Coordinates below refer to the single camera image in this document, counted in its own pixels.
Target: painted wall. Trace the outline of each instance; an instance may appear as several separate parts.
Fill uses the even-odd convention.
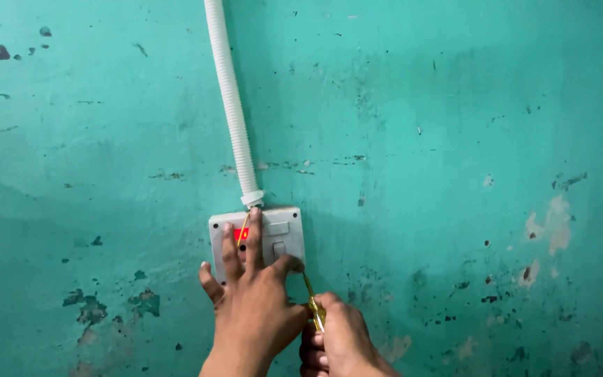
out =
[[[408,376],[603,376],[603,0],[226,7],[317,290]],[[196,375],[240,209],[202,2],[0,0],[0,45],[0,376]]]

